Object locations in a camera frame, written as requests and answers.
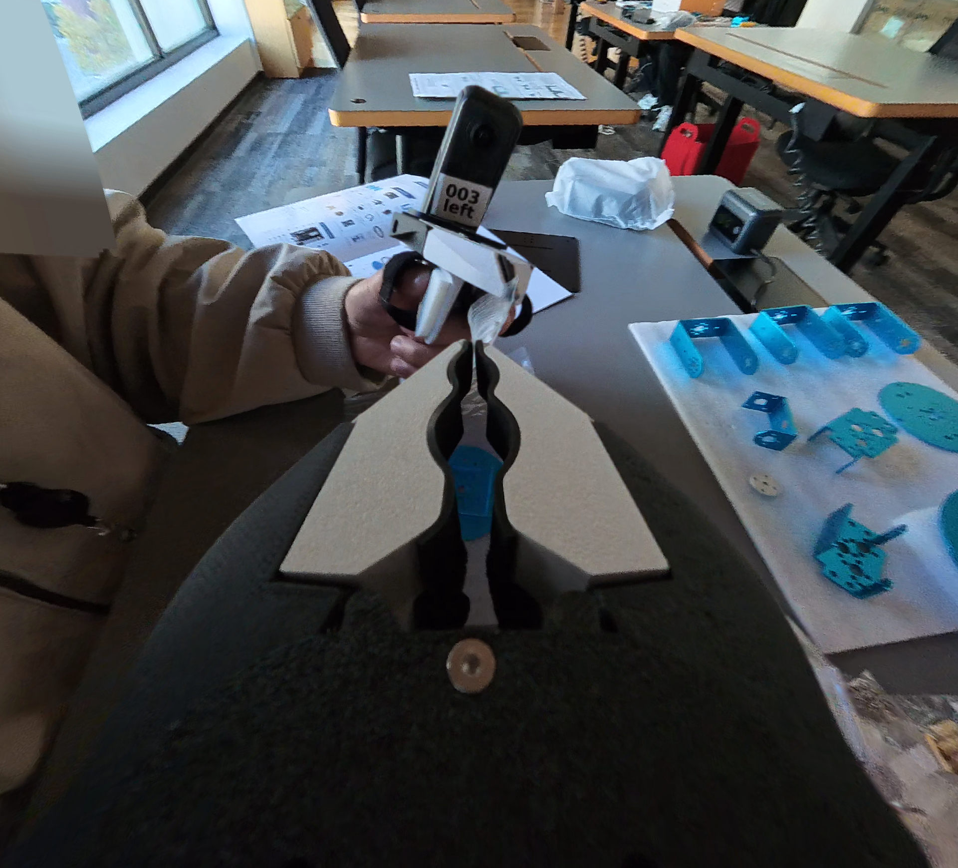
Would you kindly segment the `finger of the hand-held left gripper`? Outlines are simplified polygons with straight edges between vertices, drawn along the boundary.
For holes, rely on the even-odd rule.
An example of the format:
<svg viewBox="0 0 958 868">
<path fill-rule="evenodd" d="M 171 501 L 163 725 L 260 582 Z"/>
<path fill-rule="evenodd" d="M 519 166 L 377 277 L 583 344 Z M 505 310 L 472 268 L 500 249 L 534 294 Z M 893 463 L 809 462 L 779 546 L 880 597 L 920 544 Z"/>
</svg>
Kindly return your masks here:
<svg viewBox="0 0 958 868">
<path fill-rule="evenodd" d="M 485 259 L 479 289 L 500 299 L 524 299 L 533 265 L 504 243 L 481 241 L 481 246 L 491 255 Z"/>
<path fill-rule="evenodd" d="M 426 236 L 423 258 L 483 292 L 502 291 L 499 251 L 465 236 Z"/>
</svg>

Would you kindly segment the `blue perforated U bracket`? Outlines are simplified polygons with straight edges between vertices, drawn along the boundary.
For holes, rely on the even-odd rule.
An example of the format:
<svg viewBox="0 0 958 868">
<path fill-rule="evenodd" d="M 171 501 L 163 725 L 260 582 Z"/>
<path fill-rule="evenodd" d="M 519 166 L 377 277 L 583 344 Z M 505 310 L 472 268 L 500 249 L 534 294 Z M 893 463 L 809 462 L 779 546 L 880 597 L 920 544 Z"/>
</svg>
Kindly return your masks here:
<svg viewBox="0 0 958 868">
<path fill-rule="evenodd" d="M 893 588 L 883 575 L 886 553 L 881 546 L 907 532 L 906 525 L 877 533 L 853 518 L 853 503 L 831 513 L 816 540 L 812 556 L 820 574 L 858 599 L 874 598 Z"/>
</svg>

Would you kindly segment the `bag of silver screws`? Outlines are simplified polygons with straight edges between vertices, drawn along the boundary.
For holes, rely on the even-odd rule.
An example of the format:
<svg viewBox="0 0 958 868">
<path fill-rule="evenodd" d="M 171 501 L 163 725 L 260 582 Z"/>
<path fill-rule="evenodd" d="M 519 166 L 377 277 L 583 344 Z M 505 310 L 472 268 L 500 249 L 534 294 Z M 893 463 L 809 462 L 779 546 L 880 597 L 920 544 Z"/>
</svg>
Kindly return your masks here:
<svg viewBox="0 0 958 868">
<path fill-rule="evenodd" d="M 924 732 L 941 722 L 957 723 L 955 694 L 889 693 L 868 670 L 844 681 L 857 716 L 889 730 Z"/>
</svg>

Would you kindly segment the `small clear zip bag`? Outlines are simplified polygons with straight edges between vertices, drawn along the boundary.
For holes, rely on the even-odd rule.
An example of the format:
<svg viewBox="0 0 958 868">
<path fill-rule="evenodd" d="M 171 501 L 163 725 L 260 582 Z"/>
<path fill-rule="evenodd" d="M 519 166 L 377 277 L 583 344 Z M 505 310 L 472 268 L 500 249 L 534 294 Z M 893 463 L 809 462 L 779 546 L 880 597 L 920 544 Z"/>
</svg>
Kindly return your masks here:
<svg viewBox="0 0 958 868">
<path fill-rule="evenodd" d="M 519 312 L 520 303 L 513 295 L 493 296 L 479 292 L 466 314 L 473 344 L 473 391 L 478 391 L 479 343 L 492 344 L 508 328 Z"/>
</svg>

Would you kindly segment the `white crumpled foam wrap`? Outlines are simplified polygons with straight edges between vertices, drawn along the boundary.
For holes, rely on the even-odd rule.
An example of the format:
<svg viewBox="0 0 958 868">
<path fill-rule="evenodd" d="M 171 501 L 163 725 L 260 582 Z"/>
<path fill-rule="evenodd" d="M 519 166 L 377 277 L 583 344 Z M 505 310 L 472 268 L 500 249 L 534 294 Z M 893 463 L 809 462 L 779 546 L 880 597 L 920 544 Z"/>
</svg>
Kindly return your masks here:
<svg viewBox="0 0 958 868">
<path fill-rule="evenodd" d="M 546 204 L 584 221 L 624 230 L 653 230 L 675 213 L 676 193 L 664 161 L 574 157 L 557 170 Z"/>
</svg>

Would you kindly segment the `blue square servo bracket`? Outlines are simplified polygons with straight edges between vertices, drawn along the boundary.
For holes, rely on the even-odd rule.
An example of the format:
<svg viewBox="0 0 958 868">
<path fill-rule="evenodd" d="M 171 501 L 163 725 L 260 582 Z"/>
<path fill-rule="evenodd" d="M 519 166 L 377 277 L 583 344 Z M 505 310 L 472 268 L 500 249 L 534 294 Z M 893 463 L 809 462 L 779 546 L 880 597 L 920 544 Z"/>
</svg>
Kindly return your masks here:
<svg viewBox="0 0 958 868">
<path fill-rule="evenodd" d="M 491 519 L 494 480 L 502 462 L 484 448 L 459 444 L 449 458 L 457 510 L 461 518 L 478 525 Z"/>
</svg>

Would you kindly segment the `paper sheet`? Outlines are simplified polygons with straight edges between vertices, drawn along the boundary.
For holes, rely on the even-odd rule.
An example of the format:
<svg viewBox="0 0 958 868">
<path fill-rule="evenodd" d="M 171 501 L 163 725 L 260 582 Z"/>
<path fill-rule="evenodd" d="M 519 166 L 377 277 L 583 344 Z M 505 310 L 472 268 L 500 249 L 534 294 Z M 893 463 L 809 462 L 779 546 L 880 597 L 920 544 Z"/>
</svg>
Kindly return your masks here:
<svg viewBox="0 0 958 868">
<path fill-rule="evenodd" d="M 482 88 L 508 100 L 586 99 L 585 95 L 557 72 L 411 72 L 408 78 L 413 96 L 424 99 L 456 99 L 470 86 Z"/>
</svg>

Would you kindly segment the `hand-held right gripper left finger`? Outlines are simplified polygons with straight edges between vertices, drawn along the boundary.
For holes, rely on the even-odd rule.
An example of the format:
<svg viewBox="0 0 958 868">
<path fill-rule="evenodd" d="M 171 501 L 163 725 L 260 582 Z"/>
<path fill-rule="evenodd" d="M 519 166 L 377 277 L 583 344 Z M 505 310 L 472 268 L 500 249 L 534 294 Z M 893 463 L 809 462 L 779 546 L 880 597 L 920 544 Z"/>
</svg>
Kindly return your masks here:
<svg viewBox="0 0 958 868">
<path fill-rule="evenodd" d="M 449 457 L 473 345 L 461 341 L 353 419 L 279 572 L 377 594 L 405 627 L 460 627 L 471 603 Z"/>
</svg>

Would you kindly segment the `person's beige jacket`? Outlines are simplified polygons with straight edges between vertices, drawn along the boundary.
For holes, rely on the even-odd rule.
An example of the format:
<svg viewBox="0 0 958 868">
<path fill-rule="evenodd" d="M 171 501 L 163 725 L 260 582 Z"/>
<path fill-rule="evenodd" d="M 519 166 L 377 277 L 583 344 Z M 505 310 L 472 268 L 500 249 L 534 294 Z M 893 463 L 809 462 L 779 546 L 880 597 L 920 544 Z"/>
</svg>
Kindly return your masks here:
<svg viewBox="0 0 958 868">
<path fill-rule="evenodd" d="M 2 301 L 2 499 L 26 484 L 43 519 L 2 506 L 1 785 L 39 768 L 102 629 L 174 441 Z"/>
</svg>

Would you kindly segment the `person's left hand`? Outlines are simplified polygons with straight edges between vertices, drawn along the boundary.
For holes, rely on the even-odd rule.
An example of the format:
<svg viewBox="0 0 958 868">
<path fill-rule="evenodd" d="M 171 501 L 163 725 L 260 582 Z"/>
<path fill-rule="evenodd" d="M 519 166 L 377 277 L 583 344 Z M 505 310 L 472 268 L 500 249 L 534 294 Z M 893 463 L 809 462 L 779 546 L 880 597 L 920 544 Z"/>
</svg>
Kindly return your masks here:
<svg viewBox="0 0 958 868">
<path fill-rule="evenodd" d="M 344 300 L 345 326 L 353 362 L 358 369 L 407 378 L 440 355 L 446 347 L 471 338 L 467 316 L 449 318 L 433 343 L 401 327 L 382 307 L 379 291 L 383 271 L 356 283 Z"/>
</svg>

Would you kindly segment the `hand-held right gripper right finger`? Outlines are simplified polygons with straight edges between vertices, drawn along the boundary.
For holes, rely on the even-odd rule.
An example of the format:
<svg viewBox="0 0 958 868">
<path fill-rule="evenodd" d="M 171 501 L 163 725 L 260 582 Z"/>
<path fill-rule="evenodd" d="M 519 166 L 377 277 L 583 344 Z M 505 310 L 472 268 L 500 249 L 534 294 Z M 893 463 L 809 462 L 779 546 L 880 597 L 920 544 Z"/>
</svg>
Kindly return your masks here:
<svg viewBox="0 0 958 868">
<path fill-rule="evenodd" d="M 566 593 L 664 578 L 669 563 L 595 424 L 495 347 L 475 346 L 502 461 L 485 572 L 502 629 L 537 629 Z"/>
</svg>

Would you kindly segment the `orange-edged grey desk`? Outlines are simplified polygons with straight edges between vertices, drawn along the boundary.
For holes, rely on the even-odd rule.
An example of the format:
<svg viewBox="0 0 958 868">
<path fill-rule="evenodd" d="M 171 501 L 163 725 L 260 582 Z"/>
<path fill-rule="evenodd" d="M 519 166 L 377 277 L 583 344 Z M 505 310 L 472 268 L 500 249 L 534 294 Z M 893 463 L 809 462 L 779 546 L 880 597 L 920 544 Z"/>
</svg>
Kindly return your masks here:
<svg viewBox="0 0 958 868">
<path fill-rule="evenodd" d="M 929 201 L 956 159 L 956 59 L 917 52 L 864 35 L 799 27 L 689 26 L 675 40 L 693 49 L 671 128 L 681 123 L 708 83 L 726 95 L 696 169 L 717 171 L 745 106 L 788 122 L 790 104 L 762 88 L 775 84 L 806 98 L 817 112 L 810 137 L 821 138 L 836 112 L 876 124 L 875 133 L 907 149 L 885 188 L 857 216 L 830 261 L 848 273 L 905 205 Z"/>
<path fill-rule="evenodd" d="M 514 23 L 502 0 L 366 0 L 361 23 Z"/>
<path fill-rule="evenodd" d="M 640 119 L 637 103 L 533 25 L 397 23 L 365 25 L 329 105 L 339 128 L 357 129 L 361 183 L 403 172 L 415 150 L 438 148 L 453 101 L 420 98 L 410 75 L 419 72 L 555 72 L 581 99 L 521 99 L 519 145 L 552 143 L 591 149 L 600 126 Z"/>
</svg>

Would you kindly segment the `white foam sheet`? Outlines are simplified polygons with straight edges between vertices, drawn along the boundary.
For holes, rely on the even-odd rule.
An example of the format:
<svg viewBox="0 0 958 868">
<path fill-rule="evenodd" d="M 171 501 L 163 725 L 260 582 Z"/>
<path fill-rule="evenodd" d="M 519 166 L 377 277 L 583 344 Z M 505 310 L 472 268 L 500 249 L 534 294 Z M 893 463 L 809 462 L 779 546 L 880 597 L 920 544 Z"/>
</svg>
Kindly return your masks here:
<svg viewBox="0 0 958 868">
<path fill-rule="evenodd" d="M 928 445 L 898 428 L 897 443 L 873 459 L 836 474 L 850 457 L 837 445 L 808 437 L 853 408 L 885 415 L 880 390 L 914 382 L 956 399 L 952 389 L 913 355 L 872 343 L 862 358 L 821 356 L 788 328 L 799 348 L 791 365 L 778 363 L 749 333 L 755 316 L 724 316 L 736 324 L 759 358 L 753 375 L 741 373 L 717 338 L 697 342 L 704 372 L 690 378 L 670 344 L 677 321 L 635 323 L 629 330 L 793 614 L 826 653 L 841 653 L 950 634 L 957 627 L 956 568 L 939 533 L 938 513 L 956 491 L 957 454 Z M 766 415 L 744 409 L 756 391 L 786 397 L 797 439 L 783 451 L 753 442 L 769 427 Z M 761 497 L 749 476 L 767 473 L 783 487 Z M 853 503 L 853 518 L 877 533 L 906 525 L 881 546 L 883 575 L 893 588 L 874 598 L 854 598 L 820 574 L 812 556 L 827 517 Z"/>
</svg>

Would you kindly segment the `teal round disc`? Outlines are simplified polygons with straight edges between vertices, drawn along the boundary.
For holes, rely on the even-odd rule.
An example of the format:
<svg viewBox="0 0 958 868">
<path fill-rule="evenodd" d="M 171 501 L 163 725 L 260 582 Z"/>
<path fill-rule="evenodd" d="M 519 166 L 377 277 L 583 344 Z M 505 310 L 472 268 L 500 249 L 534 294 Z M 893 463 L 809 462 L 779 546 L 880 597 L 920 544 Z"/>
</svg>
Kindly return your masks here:
<svg viewBox="0 0 958 868">
<path fill-rule="evenodd" d="M 942 451 L 957 452 L 957 400 L 914 382 L 885 385 L 878 395 L 885 415 L 898 428 Z"/>
</svg>

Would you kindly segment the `blue long U bracket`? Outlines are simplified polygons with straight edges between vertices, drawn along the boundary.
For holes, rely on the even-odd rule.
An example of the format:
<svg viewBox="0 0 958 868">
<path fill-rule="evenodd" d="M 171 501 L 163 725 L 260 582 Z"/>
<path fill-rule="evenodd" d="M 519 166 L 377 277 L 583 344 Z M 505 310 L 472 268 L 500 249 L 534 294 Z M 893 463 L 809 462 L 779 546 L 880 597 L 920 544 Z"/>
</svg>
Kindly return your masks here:
<svg viewBox="0 0 958 868">
<path fill-rule="evenodd" d="M 745 375 L 759 369 L 759 358 L 736 324 L 728 318 L 684 319 L 676 323 L 670 344 L 690 378 L 699 378 L 704 372 L 704 359 L 697 342 L 717 338 L 736 368 Z"/>
<path fill-rule="evenodd" d="M 830 360 L 843 358 L 845 343 L 834 328 L 806 304 L 777 307 L 760 311 L 749 327 L 749 333 L 780 364 L 791 365 L 799 357 L 799 348 L 789 327 Z"/>
<path fill-rule="evenodd" d="M 821 313 L 821 319 L 851 358 L 867 355 L 875 341 L 898 355 L 913 355 L 922 346 L 920 335 L 881 302 L 836 303 Z"/>
</svg>

